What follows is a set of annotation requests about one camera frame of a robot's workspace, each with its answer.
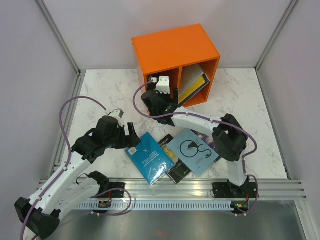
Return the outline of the bright blue paperback book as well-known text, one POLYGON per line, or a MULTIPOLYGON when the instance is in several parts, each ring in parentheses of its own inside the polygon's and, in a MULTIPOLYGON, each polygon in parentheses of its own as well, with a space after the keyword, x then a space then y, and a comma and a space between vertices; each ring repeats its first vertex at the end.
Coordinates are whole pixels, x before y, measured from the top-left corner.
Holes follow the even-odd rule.
POLYGON ((152 186, 175 166, 175 162, 149 132, 145 133, 140 140, 141 143, 127 148, 125 153, 148 184, 152 186))

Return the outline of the yellow paperback book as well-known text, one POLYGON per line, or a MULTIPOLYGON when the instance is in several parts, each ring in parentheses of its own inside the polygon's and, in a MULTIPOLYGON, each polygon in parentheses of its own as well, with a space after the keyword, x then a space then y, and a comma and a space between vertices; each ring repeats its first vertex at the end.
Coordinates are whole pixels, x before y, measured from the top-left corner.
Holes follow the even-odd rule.
POLYGON ((202 87, 206 83, 204 75, 200 76, 190 87, 188 87, 183 93, 179 96, 179 104, 182 104, 189 96, 191 96, 195 91, 202 87))

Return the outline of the pale green plastic file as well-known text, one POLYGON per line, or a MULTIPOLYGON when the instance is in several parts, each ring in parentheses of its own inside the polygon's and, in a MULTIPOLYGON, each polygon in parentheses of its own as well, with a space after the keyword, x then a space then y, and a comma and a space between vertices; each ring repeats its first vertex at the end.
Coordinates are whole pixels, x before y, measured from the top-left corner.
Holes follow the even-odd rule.
POLYGON ((203 74, 203 69, 199 64, 184 66, 180 80, 179 97, 203 74))

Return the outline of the black paperback book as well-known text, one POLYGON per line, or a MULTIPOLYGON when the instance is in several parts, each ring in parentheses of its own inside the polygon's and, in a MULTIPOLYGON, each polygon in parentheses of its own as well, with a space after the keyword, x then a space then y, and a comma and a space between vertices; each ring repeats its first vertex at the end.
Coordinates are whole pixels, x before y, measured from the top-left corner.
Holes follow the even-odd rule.
POLYGON ((164 152, 170 157, 174 162, 174 167, 172 167, 166 175, 178 185, 182 180, 184 180, 190 173, 191 170, 179 159, 179 157, 168 147, 174 138, 167 134, 158 144, 162 147, 164 152))

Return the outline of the purple galaxy cover book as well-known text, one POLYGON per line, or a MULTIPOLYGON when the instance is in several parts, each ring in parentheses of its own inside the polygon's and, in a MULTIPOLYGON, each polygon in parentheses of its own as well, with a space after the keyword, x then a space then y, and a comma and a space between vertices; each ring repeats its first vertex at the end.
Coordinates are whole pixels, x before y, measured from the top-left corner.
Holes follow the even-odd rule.
POLYGON ((195 141, 196 147, 196 158, 197 164, 208 165, 210 166, 212 163, 218 161, 220 156, 216 152, 216 145, 214 143, 212 136, 207 136, 198 131, 193 131, 195 135, 197 135, 197 139, 195 141))

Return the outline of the light blue paperback book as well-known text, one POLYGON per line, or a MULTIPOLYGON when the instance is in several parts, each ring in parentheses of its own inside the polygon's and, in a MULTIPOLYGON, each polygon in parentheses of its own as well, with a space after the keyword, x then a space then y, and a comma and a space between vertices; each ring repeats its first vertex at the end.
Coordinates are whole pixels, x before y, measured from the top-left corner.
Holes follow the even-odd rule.
POLYGON ((190 129, 184 129, 167 146, 197 176, 200 177, 219 159, 216 151, 190 129))

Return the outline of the dark green hardcover book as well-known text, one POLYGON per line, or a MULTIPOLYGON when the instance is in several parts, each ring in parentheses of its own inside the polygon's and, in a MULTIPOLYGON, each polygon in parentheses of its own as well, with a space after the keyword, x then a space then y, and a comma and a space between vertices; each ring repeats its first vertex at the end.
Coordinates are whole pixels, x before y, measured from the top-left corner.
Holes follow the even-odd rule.
POLYGON ((148 82, 148 85, 147 85, 147 90, 155 90, 156 89, 156 85, 158 83, 158 78, 156 75, 149 75, 147 77, 147 82, 148 82))

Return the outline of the navy blue hardcover book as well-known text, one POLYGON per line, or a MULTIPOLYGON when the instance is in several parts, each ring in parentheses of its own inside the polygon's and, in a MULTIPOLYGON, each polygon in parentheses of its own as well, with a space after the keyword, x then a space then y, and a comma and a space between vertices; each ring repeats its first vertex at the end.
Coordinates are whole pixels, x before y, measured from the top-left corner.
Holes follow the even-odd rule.
POLYGON ((210 82, 208 76, 205 73, 202 76, 203 76, 203 78, 205 80, 205 84, 207 85, 210 82))

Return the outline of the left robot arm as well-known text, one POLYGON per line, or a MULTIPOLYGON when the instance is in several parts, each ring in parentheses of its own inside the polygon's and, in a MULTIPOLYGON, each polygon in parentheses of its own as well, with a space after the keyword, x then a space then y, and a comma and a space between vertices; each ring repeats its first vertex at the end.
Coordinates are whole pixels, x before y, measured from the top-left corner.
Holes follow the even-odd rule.
POLYGON ((22 223, 21 240, 29 233, 33 238, 45 240, 56 231, 63 218, 85 200, 103 198, 113 191, 125 191, 119 187, 111 188, 109 178, 97 170, 89 173, 86 180, 73 190, 68 190, 107 149, 126 149, 141 143, 134 124, 127 124, 129 134, 126 134, 120 120, 121 117, 113 113, 103 116, 96 127, 68 147, 67 160, 42 187, 30 197, 20 197, 15 202, 14 208, 22 223))

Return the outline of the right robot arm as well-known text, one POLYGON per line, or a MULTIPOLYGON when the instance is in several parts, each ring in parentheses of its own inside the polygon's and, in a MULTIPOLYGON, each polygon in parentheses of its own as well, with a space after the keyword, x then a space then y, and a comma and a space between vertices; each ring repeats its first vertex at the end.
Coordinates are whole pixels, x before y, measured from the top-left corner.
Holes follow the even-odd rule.
POLYGON ((233 115, 214 118, 189 111, 175 102, 166 101, 154 90, 143 93, 141 100, 149 111, 149 117, 158 123, 212 136, 217 154, 227 162, 229 193, 240 197, 246 192, 248 177, 240 158, 247 148, 248 137, 233 115))

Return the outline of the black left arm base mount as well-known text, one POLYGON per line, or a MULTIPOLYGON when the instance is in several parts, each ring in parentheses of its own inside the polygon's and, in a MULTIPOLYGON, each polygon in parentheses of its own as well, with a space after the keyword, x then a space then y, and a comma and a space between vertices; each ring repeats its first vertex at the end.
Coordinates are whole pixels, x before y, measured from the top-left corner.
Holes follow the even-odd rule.
POLYGON ((119 199, 124 197, 124 189, 126 184, 124 182, 109 182, 99 187, 95 198, 119 199))

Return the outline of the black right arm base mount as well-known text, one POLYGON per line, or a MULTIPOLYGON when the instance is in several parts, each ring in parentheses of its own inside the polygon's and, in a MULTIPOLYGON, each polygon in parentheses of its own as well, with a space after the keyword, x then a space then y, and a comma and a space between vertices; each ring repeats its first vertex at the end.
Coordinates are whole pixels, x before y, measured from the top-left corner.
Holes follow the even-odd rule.
POLYGON ((213 197, 216 199, 250 199, 257 197, 257 184, 247 182, 242 186, 236 186, 230 182, 212 183, 213 197))

